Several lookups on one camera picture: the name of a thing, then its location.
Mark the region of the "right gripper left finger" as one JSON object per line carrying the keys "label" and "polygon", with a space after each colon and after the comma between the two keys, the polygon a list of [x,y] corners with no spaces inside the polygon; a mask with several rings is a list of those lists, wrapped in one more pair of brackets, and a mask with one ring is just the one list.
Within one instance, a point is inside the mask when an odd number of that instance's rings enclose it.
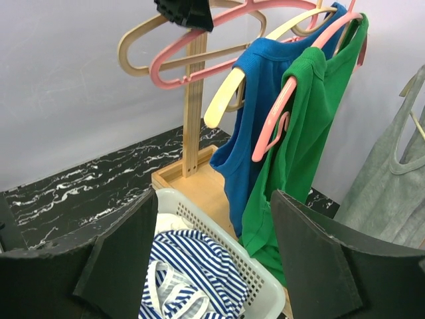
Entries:
{"label": "right gripper left finger", "polygon": [[2,318],[137,318],[153,242],[154,190],[115,215],[28,248],[1,204]]}

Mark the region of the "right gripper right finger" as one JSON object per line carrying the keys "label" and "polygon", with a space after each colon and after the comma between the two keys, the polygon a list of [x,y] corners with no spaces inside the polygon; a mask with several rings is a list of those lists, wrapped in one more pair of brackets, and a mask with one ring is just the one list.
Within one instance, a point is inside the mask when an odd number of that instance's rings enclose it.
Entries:
{"label": "right gripper right finger", "polygon": [[282,191],[271,212],[294,318],[423,318],[424,251],[388,243]]}

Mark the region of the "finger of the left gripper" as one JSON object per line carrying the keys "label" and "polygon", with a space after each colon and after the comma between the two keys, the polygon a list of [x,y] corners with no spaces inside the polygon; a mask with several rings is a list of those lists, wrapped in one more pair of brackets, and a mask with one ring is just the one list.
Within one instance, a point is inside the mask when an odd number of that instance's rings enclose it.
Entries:
{"label": "finger of the left gripper", "polygon": [[214,28],[208,0],[154,0],[157,12],[169,22],[188,29],[211,32]]}

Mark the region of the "pink hanger with striped top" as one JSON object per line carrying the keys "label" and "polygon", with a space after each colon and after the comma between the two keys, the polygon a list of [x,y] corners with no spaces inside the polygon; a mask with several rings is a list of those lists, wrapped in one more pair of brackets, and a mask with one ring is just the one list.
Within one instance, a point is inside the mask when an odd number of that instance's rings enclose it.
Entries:
{"label": "pink hanger with striped top", "polygon": [[[235,8],[229,9],[225,12],[218,14],[214,19],[214,26],[220,26],[228,21],[231,21],[235,18],[238,18],[242,15],[252,13],[254,11],[259,11],[261,9],[269,9],[274,7],[293,7],[298,9],[312,10],[316,8],[316,4],[310,1],[245,1]],[[221,51],[210,51],[207,53],[199,53],[187,58],[182,58],[179,60],[169,61],[168,58],[177,53],[181,48],[190,44],[192,41],[198,39],[201,35],[205,34],[201,30],[192,30],[177,39],[174,43],[170,44],[168,47],[164,48],[153,60],[149,67],[149,75],[154,83],[154,85],[162,89],[173,89],[179,86],[204,79],[208,76],[217,74],[228,68],[233,64],[233,60],[229,60],[222,64],[218,64],[212,68],[202,69],[190,73],[183,78],[177,78],[174,80],[165,81],[161,79],[159,72],[165,70],[166,68],[176,68],[179,66],[185,66],[190,64],[195,64],[198,62],[210,60],[213,58],[218,58],[220,56],[225,56],[231,53],[235,53],[245,49],[243,47],[231,47],[222,49]]]}

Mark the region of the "light wooden hanger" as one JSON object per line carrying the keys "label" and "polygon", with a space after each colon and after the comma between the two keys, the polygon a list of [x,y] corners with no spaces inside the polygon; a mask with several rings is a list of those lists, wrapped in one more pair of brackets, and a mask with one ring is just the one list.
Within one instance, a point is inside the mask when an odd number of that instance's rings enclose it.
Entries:
{"label": "light wooden hanger", "polygon": [[[119,64],[124,72],[136,77],[149,75],[148,66],[133,66],[130,64],[128,59],[128,50],[130,46],[136,42],[136,40],[149,33],[150,31],[158,28],[159,26],[165,24],[166,22],[166,18],[158,14],[151,19],[146,20],[142,24],[134,27],[121,38],[118,44],[117,54]],[[161,65],[160,70],[170,70],[181,66],[188,67],[190,64],[196,64],[198,62],[242,51],[247,49],[249,46],[248,43],[243,43],[241,45],[236,45],[225,49],[208,51],[206,49],[206,45],[207,39],[204,37],[201,37],[200,40],[191,40],[189,44],[185,45],[186,56],[164,62]]]}

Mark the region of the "blue white striped tank top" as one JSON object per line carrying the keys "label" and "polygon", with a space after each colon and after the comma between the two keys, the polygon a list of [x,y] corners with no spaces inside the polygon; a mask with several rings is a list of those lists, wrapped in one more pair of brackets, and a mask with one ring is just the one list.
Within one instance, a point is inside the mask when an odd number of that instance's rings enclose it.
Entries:
{"label": "blue white striped tank top", "polygon": [[139,318],[239,318],[248,286],[229,252],[197,230],[154,237]]}

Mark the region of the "wooden hanger with blue top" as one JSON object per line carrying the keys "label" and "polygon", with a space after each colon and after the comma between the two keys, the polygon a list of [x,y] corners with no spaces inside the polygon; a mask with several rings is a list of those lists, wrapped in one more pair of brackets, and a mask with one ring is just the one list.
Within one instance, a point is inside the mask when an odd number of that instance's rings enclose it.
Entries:
{"label": "wooden hanger with blue top", "polygon": [[[276,41],[290,29],[297,28],[297,25],[307,18],[314,18],[317,17],[318,14],[327,12],[332,13],[336,10],[337,9],[335,7],[316,7],[314,9],[303,12],[291,18],[289,21],[286,21],[283,25],[280,25],[278,28],[266,35],[266,38]],[[218,127],[236,89],[238,89],[238,93],[242,93],[242,85],[244,84],[244,80],[245,73],[240,68],[234,67],[230,71],[229,75],[224,79],[223,83],[212,98],[211,103],[205,112],[204,122],[207,127]]]}

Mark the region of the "pink hanger with green top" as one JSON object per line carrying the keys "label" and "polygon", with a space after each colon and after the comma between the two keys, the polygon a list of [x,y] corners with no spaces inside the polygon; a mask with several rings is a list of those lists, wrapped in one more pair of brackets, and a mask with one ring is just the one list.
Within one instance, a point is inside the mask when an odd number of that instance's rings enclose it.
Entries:
{"label": "pink hanger with green top", "polygon": [[[318,38],[312,44],[312,47],[322,49],[323,46],[329,41],[329,39],[342,27],[348,24],[352,20],[361,20],[362,14],[354,13],[353,7],[355,6],[355,0],[352,0],[349,4],[347,13],[341,18],[333,22],[324,32],[322,32]],[[252,153],[252,161],[259,162],[264,154],[274,146],[282,135],[282,130],[288,129],[290,121],[290,113],[284,111],[284,108],[289,101],[292,93],[296,89],[298,81],[296,77],[291,76],[284,84],[280,94],[274,102],[260,132],[258,141]]]}

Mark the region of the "green tank top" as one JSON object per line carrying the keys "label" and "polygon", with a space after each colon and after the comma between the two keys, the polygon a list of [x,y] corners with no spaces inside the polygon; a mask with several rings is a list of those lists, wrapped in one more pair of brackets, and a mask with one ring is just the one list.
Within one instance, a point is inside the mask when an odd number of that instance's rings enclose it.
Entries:
{"label": "green tank top", "polygon": [[306,48],[285,71],[297,86],[286,104],[289,126],[266,160],[242,215],[240,243],[282,286],[286,278],[271,213],[271,195],[280,190],[304,203],[313,183],[327,137],[367,37],[366,15],[349,25],[340,49]]}

